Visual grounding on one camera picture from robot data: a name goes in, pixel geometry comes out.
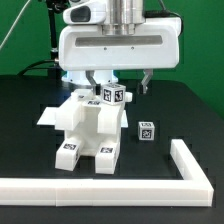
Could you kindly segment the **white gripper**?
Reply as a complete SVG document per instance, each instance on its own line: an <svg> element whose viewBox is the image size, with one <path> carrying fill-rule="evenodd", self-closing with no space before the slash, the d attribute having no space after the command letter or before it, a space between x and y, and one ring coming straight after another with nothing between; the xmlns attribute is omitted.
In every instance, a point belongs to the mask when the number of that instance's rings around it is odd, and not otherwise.
<svg viewBox="0 0 224 224"><path fill-rule="evenodd" d="M86 71L94 95L101 85L93 70L145 69L138 93L146 94L152 69L174 68L179 63L181 19L149 18L130 36L105 36L99 25L65 27L59 38L59 65L65 71Z"/></svg>

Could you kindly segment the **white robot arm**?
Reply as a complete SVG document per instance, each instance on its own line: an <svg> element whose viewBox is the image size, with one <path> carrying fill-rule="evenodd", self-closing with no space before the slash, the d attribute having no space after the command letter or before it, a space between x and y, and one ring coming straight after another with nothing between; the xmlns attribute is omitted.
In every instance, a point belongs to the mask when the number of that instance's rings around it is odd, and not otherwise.
<svg viewBox="0 0 224 224"><path fill-rule="evenodd" d="M66 27L59 37L63 80L98 90L113 83L115 70L141 70L139 92L155 69L179 62L183 22L167 9L146 11L143 0L69 0L63 12Z"/></svg>

